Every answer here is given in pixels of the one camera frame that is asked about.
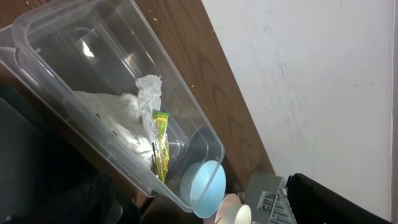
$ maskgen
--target light blue bowl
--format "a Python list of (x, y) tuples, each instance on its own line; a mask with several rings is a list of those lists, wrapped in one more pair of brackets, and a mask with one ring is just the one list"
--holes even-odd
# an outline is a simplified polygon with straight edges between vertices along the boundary
[[(180, 192), (182, 199), (193, 205), (199, 201), (200, 195), (203, 193), (207, 183), (210, 180), (216, 166), (217, 161), (207, 161), (202, 166), (200, 162), (192, 164), (184, 173), (181, 179)], [(211, 181), (205, 196), (195, 209), (194, 213), (200, 218), (208, 218), (214, 214), (220, 207), (225, 194), (225, 172), (220, 165), (217, 173)]]

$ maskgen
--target white wall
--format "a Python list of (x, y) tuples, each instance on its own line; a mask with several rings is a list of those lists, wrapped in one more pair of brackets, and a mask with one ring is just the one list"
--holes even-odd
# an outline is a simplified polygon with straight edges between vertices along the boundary
[(277, 175), (389, 218), (393, 0), (203, 0)]

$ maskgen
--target clear plastic container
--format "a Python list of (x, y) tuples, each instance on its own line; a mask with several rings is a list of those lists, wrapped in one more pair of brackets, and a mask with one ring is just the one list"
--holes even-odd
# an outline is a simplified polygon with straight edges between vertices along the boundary
[[(181, 199), (181, 177), (195, 162), (220, 165), (224, 148), (134, 1), (51, 2), (0, 32), (0, 46), (7, 47), (0, 60), (17, 78), (141, 191), (163, 194), (186, 212), (200, 204)], [(161, 75), (161, 110), (171, 114), (165, 184), (73, 92), (136, 95), (136, 78), (148, 74)]]

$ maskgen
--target wooden table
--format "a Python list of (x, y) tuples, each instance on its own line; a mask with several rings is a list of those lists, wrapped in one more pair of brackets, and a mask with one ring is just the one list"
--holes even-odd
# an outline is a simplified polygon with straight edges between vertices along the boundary
[[(50, 0), (0, 0), (0, 28)], [(219, 139), (223, 143), (229, 190), (242, 191), (255, 170), (274, 173), (238, 84), (200, 0), (137, 0), (138, 6), (158, 36)], [(101, 172), (110, 174), (116, 185), (135, 199), (146, 197), (91, 149), (64, 122), (32, 96), (4, 68), (0, 84), (20, 91)]]

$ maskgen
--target yellow packet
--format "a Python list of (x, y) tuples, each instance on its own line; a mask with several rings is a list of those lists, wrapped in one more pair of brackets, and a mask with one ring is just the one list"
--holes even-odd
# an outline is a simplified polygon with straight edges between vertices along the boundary
[(167, 139), (166, 133), (169, 114), (163, 112), (154, 112), (153, 118), (155, 120), (156, 128), (159, 132), (159, 148), (155, 149), (156, 173), (158, 178), (165, 183), (170, 160), (169, 140)]

